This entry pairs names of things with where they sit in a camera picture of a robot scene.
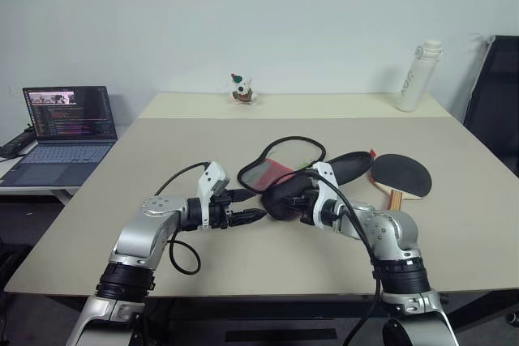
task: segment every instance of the toy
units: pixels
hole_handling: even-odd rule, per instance
[[[234,73],[231,74],[231,77],[234,82],[234,91],[231,95],[234,101],[238,104],[254,104],[258,96],[251,89],[252,79],[245,80],[242,76],[235,75]]]

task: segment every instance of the laptop screen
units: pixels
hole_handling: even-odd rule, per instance
[[[106,87],[24,88],[39,140],[117,139]]]

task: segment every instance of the black chair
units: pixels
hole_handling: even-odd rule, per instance
[[[495,36],[463,124],[519,177],[519,36]]]

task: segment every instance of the table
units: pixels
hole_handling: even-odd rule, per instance
[[[162,93],[144,110],[63,209],[6,286],[47,295],[93,292],[125,223],[172,173],[217,160],[237,185],[239,169],[282,136],[320,141],[328,158],[370,150],[422,162],[431,193],[403,203],[415,218],[431,286],[474,291],[519,286],[519,181],[456,119],[426,95],[414,113],[388,96],[261,96],[256,107],[225,95]],[[195,196],[200,172],[165,194]],[[350,198],[384,207],[387,197],[367,176],[341,187]],[[257,207],[257,199],[234,210]],[[261,221],[235,229],[181,233],[202,258],[196,276],[163,258],[154,297],[372,293],[367,254],[358,241],[293,221]],[[191,257],[177,250],[185,266]]]
[[[120,138],[127,130],[128,126],[115,126],[115,131]],[[25,147],[20,154],[29,153],[37,142],[34,141]],[[0,161],[0,177],[6,174],[9,169],[15,166],[22,157],[13,158],[12,160]],[[5,194],[17,194],[17,195],[42,195],[52,194],[64,205],[67,205],[71,197],[79,189],[78,186],[0,186],[0,196]]]

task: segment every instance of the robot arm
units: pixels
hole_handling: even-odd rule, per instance
[[[144,200],[121,231],[96,292],[87,299],[66,346],[97,345],[100,337],[107,336],[114,344],[128,344],[135,321],[144,312],[144,298],[155,287],[153,272],[176,230],[226,229],[266,214],[260,209],[232,212],[231,203],[255,194],[227,190],[228,183],[222,167],[212,162],[199,179],[197,198],[158,195]],[[91,329],[92,325],[100,326]]]
[[[338,188],[330,164],[317,162],[312,168]],[[318,190],[287,199],[287,206],[302,212],[303,223],[360,239],[335,191],[322,181],[315,186]],[[429,285],[413,218],[402,211],[377,211],[368,204],[352,203],[352,207],[375,254],[374,275],[382,283],[383,307],[392,316],[384,326],[384,343],[458,346],[438,293]]]

